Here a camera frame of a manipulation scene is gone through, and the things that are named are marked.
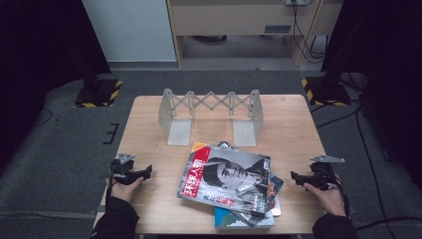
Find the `red title portrait magazine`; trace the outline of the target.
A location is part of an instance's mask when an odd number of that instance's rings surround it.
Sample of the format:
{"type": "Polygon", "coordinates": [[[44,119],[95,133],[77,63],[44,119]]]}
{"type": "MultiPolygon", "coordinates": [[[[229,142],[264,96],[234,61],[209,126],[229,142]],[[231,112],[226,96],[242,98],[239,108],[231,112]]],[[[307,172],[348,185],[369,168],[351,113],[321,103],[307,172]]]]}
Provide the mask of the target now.
{"type": "Polygon", "coordinates": [[[179,198],[253,215],[268,211],[269,156],[195,142],[177,190],[179,198]]]}

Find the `dark illustrated cover magazine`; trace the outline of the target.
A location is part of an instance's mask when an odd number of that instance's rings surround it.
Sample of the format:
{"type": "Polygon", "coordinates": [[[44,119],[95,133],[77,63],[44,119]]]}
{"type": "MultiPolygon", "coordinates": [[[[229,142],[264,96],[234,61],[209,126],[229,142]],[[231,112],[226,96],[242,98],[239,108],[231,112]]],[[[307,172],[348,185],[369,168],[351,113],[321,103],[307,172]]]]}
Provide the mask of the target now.
{"type": "Polygon", "coordinates": [[[258,205],[266,213],[272,212],[274,199],[284,182],[270,172],[271,159],[259,153],[235,149],[226,141],[221,141],[218,147],[227,149],[229,153],[210,159],[208,183],[230,192],[249,210],[258,205]]]}

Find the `person's right hand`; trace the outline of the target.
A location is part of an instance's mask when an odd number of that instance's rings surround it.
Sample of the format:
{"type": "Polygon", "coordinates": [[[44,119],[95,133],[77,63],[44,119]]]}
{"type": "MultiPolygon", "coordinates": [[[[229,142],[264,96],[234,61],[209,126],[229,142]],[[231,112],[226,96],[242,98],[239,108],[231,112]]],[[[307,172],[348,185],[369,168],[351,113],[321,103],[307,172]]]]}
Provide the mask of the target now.
{"type": "Polygon", "coordinates": [[[321,191],[309,183],[305,183],[304,188],[318,199],[327,213],[336,216],[346,215],[343,197],[338,188],[332,187],[326,191],[321,191]]]}

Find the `striped edge black stand base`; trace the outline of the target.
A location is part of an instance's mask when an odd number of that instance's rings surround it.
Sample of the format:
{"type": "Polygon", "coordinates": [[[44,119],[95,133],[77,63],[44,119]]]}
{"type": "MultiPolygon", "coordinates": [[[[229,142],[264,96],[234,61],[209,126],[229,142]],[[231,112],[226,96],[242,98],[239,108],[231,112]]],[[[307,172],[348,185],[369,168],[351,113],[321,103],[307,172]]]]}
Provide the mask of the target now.
{"type": "Polygon", "coordinates": [[[344,86],[328,83],[324,77],[301,79],[306,96],[313,106],[348,106],[351,99],[344,86]]]}
{"type": "Polygon", "coordinates": [[[76,108],[110,107],[120,90],[122,80],[99,80],[100,86],[90,91],[83,86],[75,99],[76,108]]]}

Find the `white panel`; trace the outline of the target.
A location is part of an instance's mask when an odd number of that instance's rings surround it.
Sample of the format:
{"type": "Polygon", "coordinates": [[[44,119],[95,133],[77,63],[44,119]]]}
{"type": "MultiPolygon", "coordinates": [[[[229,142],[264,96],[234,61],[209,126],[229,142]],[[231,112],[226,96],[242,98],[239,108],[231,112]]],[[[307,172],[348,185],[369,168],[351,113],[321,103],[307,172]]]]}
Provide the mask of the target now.
{"type": "Polygon", "coordinates": [[[166,0],[83,0],[105,58],[175,62],[166,0]]]}

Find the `light wooden desk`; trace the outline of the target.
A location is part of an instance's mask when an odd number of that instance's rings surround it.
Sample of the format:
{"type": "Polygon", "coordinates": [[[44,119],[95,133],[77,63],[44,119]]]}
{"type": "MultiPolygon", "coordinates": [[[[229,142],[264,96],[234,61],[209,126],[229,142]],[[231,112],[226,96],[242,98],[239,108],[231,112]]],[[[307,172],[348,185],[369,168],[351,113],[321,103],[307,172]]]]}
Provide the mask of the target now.
{"type": "Polygon", "coordinates": [[[282,35],[293,62],[302,64],[314,36],[329,36],[344,0],[166,0],[176,59],[188,36],[282,35]]]}

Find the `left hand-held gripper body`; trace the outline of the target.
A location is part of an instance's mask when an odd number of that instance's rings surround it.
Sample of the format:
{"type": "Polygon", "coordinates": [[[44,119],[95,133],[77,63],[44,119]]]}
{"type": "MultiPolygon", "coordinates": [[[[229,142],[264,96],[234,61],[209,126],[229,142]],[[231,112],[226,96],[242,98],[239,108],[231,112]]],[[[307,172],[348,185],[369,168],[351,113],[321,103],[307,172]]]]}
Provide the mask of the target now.
{"type": "Polygon", "coordinates": [[[132,180],[133,154],[119,153],[110,164],[112,177],[121,184],[130,185],[132,180]]]}

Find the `person's left hand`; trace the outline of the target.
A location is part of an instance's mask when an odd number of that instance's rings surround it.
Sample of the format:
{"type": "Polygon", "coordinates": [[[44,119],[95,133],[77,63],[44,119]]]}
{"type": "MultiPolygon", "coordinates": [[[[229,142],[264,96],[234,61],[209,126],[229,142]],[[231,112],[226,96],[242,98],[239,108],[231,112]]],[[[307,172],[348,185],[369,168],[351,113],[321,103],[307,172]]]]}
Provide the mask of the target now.
{"type": "Polygon", "coordinates": [[[143,177],[138,178],[134,183],[125,185],[117,182],[114,178],[108,179],[107,185],[111,187],[110,196],[130,202],[135,190],[142,184],[143,177]]]}

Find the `black curtain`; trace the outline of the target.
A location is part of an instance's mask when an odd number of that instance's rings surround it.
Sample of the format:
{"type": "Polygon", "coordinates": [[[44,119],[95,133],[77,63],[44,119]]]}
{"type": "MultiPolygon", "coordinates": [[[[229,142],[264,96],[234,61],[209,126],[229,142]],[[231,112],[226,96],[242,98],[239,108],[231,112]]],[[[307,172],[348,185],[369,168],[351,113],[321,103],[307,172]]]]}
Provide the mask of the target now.
{"type": "Polygon", "coordinates": [[[109,72],[82,0],[0,0],[0,168],[50,90],[109,72]]]}
{"type": "Polygon", "coordinates": [[[367,76],[387,155],[422,185],[422,0],[344,0],[321,69],[367,76]]]}

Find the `grey expandable metal book rack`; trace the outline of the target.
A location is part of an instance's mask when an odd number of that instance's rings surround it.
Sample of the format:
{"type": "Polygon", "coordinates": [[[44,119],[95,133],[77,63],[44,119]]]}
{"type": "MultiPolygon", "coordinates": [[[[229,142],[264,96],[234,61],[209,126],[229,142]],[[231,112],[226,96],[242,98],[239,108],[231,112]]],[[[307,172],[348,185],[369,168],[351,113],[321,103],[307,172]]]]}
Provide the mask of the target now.
{"type": "Polygon", "coordinates": [[[214,112],[219,107],[225,109],[232,122],[234,144],[256,146],[264,122],[263,104],[258,90],[252,90],[248,95],[235,92],[216,95],[209,92],[199,96],[187,92],[184,96],[176,96],[170,89],[165,89],[158,110],[158,122],[164,128],[167,143],[187,145],[196,113],[201,110],[214,112]]]}

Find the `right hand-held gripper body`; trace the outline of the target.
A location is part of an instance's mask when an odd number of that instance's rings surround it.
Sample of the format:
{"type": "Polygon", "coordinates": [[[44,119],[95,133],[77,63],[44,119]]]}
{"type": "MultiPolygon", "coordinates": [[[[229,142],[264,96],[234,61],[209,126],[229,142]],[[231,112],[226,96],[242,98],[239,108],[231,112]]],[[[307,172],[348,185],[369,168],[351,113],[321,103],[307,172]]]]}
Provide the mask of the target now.
{"type": "Polygon", "coordinates": [[[338,187],[338,177],[333,171],[333,163],[345,163],[344,158],[329,156],[326,154],[311,158],[311,170],[316,179],[316,188],[325,191],[331,186],[338,187]]]}

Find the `blue hardcover book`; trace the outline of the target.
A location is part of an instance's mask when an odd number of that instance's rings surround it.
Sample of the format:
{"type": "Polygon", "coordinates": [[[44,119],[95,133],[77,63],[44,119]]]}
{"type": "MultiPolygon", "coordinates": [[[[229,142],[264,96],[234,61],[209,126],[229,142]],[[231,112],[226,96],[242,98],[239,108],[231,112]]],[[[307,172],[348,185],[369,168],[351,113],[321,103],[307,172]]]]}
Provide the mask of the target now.
{"type": "Polygon", "coordinates": [[[275,225],[271,211],[268,211],[264,216],[256,216],[215,207],[214,215],[216,229],[271,228],[275,225]]]}

